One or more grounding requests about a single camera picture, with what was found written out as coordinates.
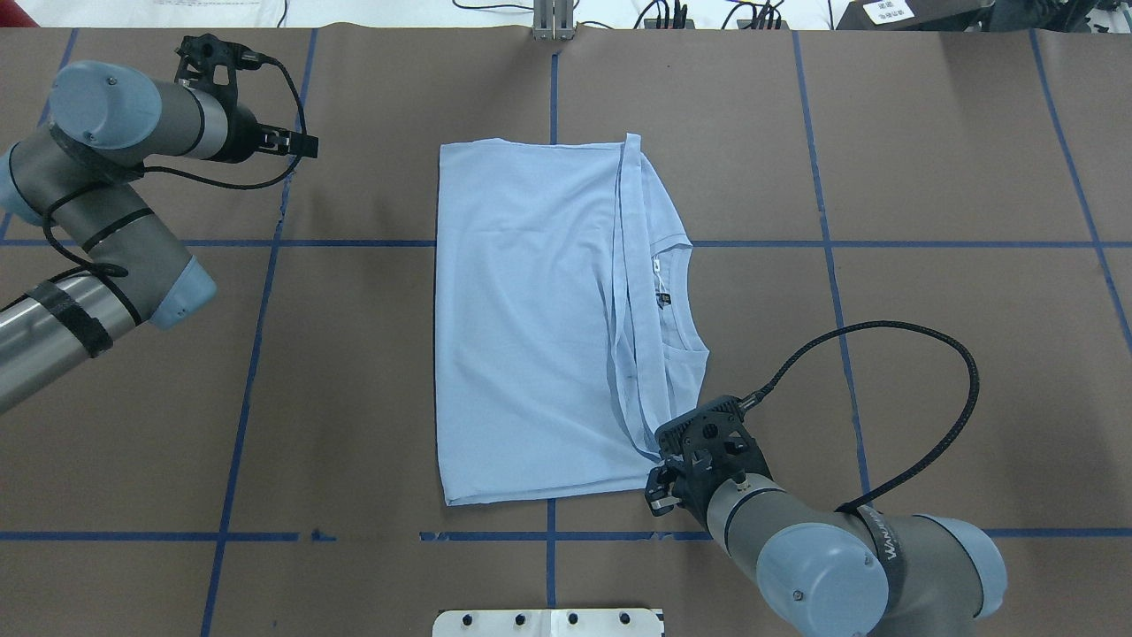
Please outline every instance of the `red object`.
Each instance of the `red object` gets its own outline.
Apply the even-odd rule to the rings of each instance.
[[[40,26],[19,8],[16,0],[0,0],[0,26]]]

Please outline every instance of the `folded garment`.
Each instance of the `folded garment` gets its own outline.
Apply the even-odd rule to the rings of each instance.
[[[440,148],[437,455],[472,505],[644,488],[707,351],[692,242],[641,138]]]

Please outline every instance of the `blue joint cap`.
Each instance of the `blue joint cap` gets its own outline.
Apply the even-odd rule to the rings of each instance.
[[[214,295],[216,295],[216,282],[194,256],[149,317],[149,322],[162,330],[168,330],[185,321]]]
[[[48,97],[68,137],[100,149],[139,144],[161,120],[161,94],[139,70],[105,62],[67,64]]]
[[[0,158],[0,207],[27,221],[32,225],[41,225],[43,217],[40,216],[40,213],[32,209],[32,206],[27,205],[27,199],[24,198],[24,195],[19,193],[19,189],[16,188],[16,180],[11,177],[11,150],[15,147],[8,148],[8,152],[3,154],[3,158]]]
[[[994,540],[971,523],[926,514],[917,514],[916,517],[927,518],[946,530],[963,551],[967,551],[971,563],[975,565],[975,573],[979,576],[979,584],[983,585],[983,608],[975,619],[983,619],[998,610],[1006,594],[1006,562],[1002,559]]]
[[[775,533],[758,553],[755,583],[805,637],[867,635],[889,604],[889,578],[856,535],[804,523]]]

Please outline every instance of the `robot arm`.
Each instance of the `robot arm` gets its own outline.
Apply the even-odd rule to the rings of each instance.
[[[235,71],[277,60],[208,34],[186,37],[178,53],[175,83],[103,62],[67,66],[49,98],[52,121],[0,156],[0,205],[79,264],[0,310],[0,414],[134,327],[172,328],[214,295],[208,273],[129,186],[147,171],[178,171],[143,160],[234,163],[265,152],[294,155],[290,172],[317,156],[316,137],[263,126],[237,101]],[[92,261],[53,240],[57,223]]]
[[[764,390],[754,401],[718,398],[657,431],[663,464],[645,490],[653,515],[677,506],[691,513],[771,609],[806,637],[974,637],[975,621],[998,609],[1006,588],[994,542],[961,520],[883,516],[868,505],[850,507],[857,501],[839,513],[811,509],[772,481],[743,425]],[[968,406],[964,415],[974,401]]]

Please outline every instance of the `white bracket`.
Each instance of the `white bracket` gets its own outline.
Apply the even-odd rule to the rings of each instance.
[[[655,609],[445,611],[432,637],[664,637]]]
[[[574,0],[534,0],[535,40],[574,38]]]

